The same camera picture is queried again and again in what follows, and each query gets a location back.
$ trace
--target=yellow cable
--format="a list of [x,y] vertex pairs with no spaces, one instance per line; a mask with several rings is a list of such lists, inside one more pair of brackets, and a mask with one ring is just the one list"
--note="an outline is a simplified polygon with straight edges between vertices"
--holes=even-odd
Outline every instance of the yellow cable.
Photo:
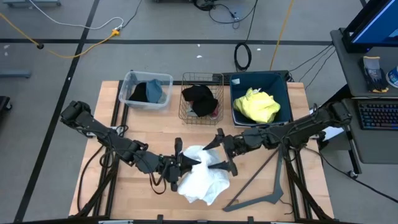
[[55,52],[52,51],[52,50],[47,50],[47,49],[44,49],[44,50],[46,50],[48,53],[54,54],[55,56],[58,56],[58,57],[60,57],[60,58],[75,58],[75,57],[80,57],[80,56],[86,54],[86,53],[87,53],[89,50],[91,50],[93,47],[95,47],[95,46],[97,46],[97,45],[99,45],[99,44],[102,44],[102,43],[108,41],[108,40],[109,40],[110,38],[112,38],[113,36],[114,36],[114,35],[111,34],[109,37],[107,37],[106,39],[102,40],[101,42],[98,42],[98,43],[92,45],[91,47],[89,47],[89,48],[88,48],[87,50],[85,50],[84,52],[82,52],[82,53],[80,53],[80,54],[78,54],[78,55],[74,55],[74,56],[64,56],[64,55],[60,55],[60,54],[58,54],[58,53],[55,53]]
[[20,30],[18,27],[16,27],[10,20],[8,20],[8,18],[3,15],[3,13],[0,13],[0,16],[6,21],[8,22],[8,24],[10,24],[10,26],[12,26],[12,28],[14,28],[16,31],[18,31],[20,34],[22,34],[26,39],[30,40],[33,44],[35,44],[36,46],[39,46],[39,43],[37,43],[36,41],[34,41],[32,38],[30,38],[28,35],[26,35],[22,30]]
[[287,14],[286,14],[284,23],[283,23],[283,25],[282,25],[282,30],[280,31],[280,34],[279,34],[278,42],[276,43],[274,55],[272,56],[271,65],[269,66],[269,70],[272,70],[272,64],[274,63],[275,55],[276,55],[276,52],[278,51],[279,42],[280,42],[280,40],[281,40],[281,38],[282,38],[282,34],[284,33],[287,19],[289,18],[290,12],[292,11],[293,2],[294,2],[294,0],[291,0],[290,5],[289,5],[289,9],[287,10]]
[[[34,39],[30,38],[30,37],[29,37],[28,35],[26,35],[22,30],[20,30],[18,27],[16,27],[16,26],[15,26],[3,13],[0,13],[0,17],[2,17],[8,24],[10,24],[10,26],[11,26],[12,28],[14,28],[14,29],[15,29],[16,31],[18,31],[20,34],[22,34],[26,39],[30,40],[34,45],[36,45],[36,46],[39,46],[39,45],[40,45],[38,42],[36,42]],[[114,36],[116,36],[116,35],[119,35],[119,34],[120,34],[120,31],[114,29],[114,30],[112,30],[112,34],[111,34],[109,37],[107,37],[106,39],[104,39],[104,40],[102,40],[102,41],[100,41],[100,42],[98,42],[98,43],[92,45],[91,47],[89,47],[89,48],[88,48],[87,50],[85,50],[84,52],[82,52],[82,53],[80,53],[80,54],[78,54],[78,55],[74,55],[74,56],[64,56],[64,55],[60,55],[60,54],[58,54],[58,53],[56,53],[56,52],[54,52],[54,51],[52,51],[52,50],[47,50],[47,49],[45,49],[45,50],[46,50],[48,53],[53,54],[53,55],[55,55],[55,56],[57,56],[57,57],[60,57],[60,58],[75,58],[75,57],[80,57],[80,56],[86,54],[88,51],[90,51],[93,47],[98,46],[99,44],[105,43],[105,42],[108,41],[110,38],[112,38],[112,37],[114,37]]]

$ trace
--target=white cloth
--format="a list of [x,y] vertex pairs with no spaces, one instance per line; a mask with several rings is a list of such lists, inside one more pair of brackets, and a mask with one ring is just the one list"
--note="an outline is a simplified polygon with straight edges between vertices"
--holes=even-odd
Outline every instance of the white cloth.
[[209,169],[208,166],[221,162],[215,149],[202,150],[204,146],[190,146],[184,155],[200,161],[192,166],[178,186],[178,193],[184,195],[190,203],[196,199],[211,205],[217,196],[229,187],[228,173],[221,169]]

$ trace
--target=blue screen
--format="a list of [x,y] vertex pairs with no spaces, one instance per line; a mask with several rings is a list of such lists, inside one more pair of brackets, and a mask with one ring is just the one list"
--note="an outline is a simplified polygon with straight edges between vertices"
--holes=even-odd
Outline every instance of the blue screen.
[[398,0],[390,0],[353,39],[355,44],[398,45]]

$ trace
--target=wooden table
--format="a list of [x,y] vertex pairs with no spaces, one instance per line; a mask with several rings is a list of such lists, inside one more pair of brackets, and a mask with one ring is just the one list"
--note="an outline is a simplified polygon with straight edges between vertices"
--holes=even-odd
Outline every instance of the wooden table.
[[[103,82],[95,109],[95,118],[105,125],[110,125],[118,82]],[[288,83],[290,103],[294,119],[308,114],[308,103],[302,83]],[[180,86],[173,86],[170,108],[167,111],[137,111],[129,109],[127,125],[129,130],[125,137],[137,139],[149,144],[149,151],[156,154],[173,154],[174,139],[181,137],[183,148],[194,144],[207,145],[215,136],[217,128],[223,128],[225,134],[240,134],[243,129],[233,126],[231,117],[231,105],[229,86],[224,87],[224,118],[216,126],[187,125],[178,118],[178,106],[180,99]],[[123,106],[120,107],[118,124],[121,120]],[[89,139],[85,149],[81,169],[87,160],[100,147],[96,139]],[[318,149],[315,141],[310,141],[308,147]],[[218,148],[220,156],[225,159],[222,148]],[[222,192],[215,202],[207,206],[203,201],[189,204],[188,200],[176,192],[171,192],[169,184],[162,195],[155,194],[150,185],[147,174],[143,174],[136,167],[129,167],[123,162],[119,165],[116,190],[112,207],[111,218],[114,219],[145,219],[155,220],[158,214],[163,214],[165,220],[231,220],[243,221],[248,216],[253,216],[255,221],[294,221],[294,216],[284,215],[290,213],[292,207],[280,202],[275,205],[269,202],[261,202],[226,213],[222,208],[236,195],[248,179],[258,170],[262,163],[273,151],[259,149],[244,156],[234,159],[239,175],[232,177],[230,174],[230,186]],[[318,155],[302,150],[302,164],[308,191],[313,195],[325,213],[333,217],[329,193],[326,186],[325,176],[321,159]],[[81,193],[81,205],[87,202],[98,186],[101,166],[98,158],[90,164],[86,171]],[[239,202],[252,198],[271,194],[274,186],[277,156],[262,170],[250,186],[238,198]],[[289,183],[282,165],[280,184],[284,191],[282,200],[291,203]],[[75,196],[70,209],[70,214],[76,214],[76,186]],[[108,191],[103,194],[101,213],[104,213],[104,204]],[[300,216],[305,217],[302,196],[296,188]]]

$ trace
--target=yellow cloth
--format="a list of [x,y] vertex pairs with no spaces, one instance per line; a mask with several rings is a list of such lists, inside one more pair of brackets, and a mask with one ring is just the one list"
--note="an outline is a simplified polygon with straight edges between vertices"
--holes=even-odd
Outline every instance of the yellow cloth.
[[257,123],[273,122],[276,113],[280,110],[280,105],[274,101],[273,96],[259,92],[259,89],[253,91],[252,88],[248,89],[245,96],[234,100],[233,106],[245,117]]

